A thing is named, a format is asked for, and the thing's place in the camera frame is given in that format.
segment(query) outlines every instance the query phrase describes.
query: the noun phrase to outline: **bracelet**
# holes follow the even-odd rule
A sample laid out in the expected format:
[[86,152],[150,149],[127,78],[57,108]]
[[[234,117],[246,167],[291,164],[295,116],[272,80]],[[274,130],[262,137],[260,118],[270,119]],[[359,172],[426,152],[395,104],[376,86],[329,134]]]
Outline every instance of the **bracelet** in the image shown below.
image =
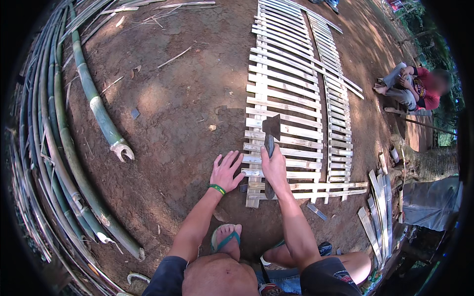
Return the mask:
[[208,188],[214,188],[215,190],[222,193],[222,196],[224,196],[226,194],[226,191],[221,186],[219,186],[217,184],[209,184]]

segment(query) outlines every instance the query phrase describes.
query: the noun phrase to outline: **green flip-flop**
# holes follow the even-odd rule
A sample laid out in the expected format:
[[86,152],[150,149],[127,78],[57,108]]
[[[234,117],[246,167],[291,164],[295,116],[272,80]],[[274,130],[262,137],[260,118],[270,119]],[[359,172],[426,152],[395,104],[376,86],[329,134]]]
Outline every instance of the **green flip-flop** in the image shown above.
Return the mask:
[[227,226],[227,225],[233,225],[234,228],[237,226],[235,224],[223,224],[217,227],[214,232],[212,233],[212,236],[210,238],[210,252],[211,254],[217,253],[222,247],[224,247],[230,240],[233,238],[236,238],[238,245],[240,246],[240,236],[238,233],[234,230],[231,234],[229,234],[228,237],[226,237],[223,241],[221,241],[219,244],[217,244],[217,230],[221,227]]
[[[276,244],[275,246],[273,246],[272,249],[278,248],[279,246],[282,246],[282,245],[284,245],[284,244],[285,244],[285,239],[282,239],[278,244]],[[267,261],[264,260],[264,256],[263,256],[263,255],[260,256],[260,261],[261,261],[262,264],[265,265],[265,266],[268,266],[268,265],[271,264],[270,262],[267,262]]]

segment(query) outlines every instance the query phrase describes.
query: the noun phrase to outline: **axe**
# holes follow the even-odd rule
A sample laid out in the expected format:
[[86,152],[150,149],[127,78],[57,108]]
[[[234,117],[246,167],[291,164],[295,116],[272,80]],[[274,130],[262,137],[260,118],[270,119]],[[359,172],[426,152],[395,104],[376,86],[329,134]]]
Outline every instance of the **axe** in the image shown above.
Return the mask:
[[[262,131],[265,133],[265,149],[268,152],[268,156],[271,157],[275,149],[274,138],[278,141],[280,140],[280,114],[274,117],[267,117],[262,122]],[[265,196],[267,199],[272,199],[275,196],[275,191],[267,180],[265,180]]]

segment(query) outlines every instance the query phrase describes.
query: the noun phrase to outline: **red shirt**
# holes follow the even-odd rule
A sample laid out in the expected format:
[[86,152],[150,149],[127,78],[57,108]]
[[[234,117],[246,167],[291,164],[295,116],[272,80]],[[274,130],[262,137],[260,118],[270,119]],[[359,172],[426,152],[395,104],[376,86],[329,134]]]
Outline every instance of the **red shirt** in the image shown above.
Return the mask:
[[413,79],[413,88],[419,95],[419,99],[425,102],[426,110],[433,110],[439,106],[439,95],[429,89],[431,80],[433,79],[432,74],[425,68],[415,68],[417,77]]

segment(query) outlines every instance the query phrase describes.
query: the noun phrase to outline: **hand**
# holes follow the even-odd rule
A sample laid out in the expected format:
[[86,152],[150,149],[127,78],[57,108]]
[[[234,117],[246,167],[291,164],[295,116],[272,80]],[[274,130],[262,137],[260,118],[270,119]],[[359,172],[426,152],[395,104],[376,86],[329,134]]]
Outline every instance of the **hand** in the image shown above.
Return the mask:
[[410,69],[408,67],[400,69],[400,76],[405,77],[406,75],[410,74]]
[[212,169],[212,174],[210,176],[210,184],[217,184],[226,192],[232,191],[237,187],[240,181],[245,177],[245,173],[242,172],[234,179],[234,173],[237,171],[244,159],[244,155],[240,154],[234,165],[230,166],[237,155],[238,150],[229,151],[219,165],[219,161],[222,158],[222,154],[219,154],[214,161],[214,168]]
[[412,87],[411,83],[403,77],[397,77],[395,81],[408,90]]
[[275,143],[275,149],[271,158],[264,146],[260,148],[262,156],[262,171],[277,195],[289,190],[290,186],[286,181],[286,158],[280,151],[280,146]]

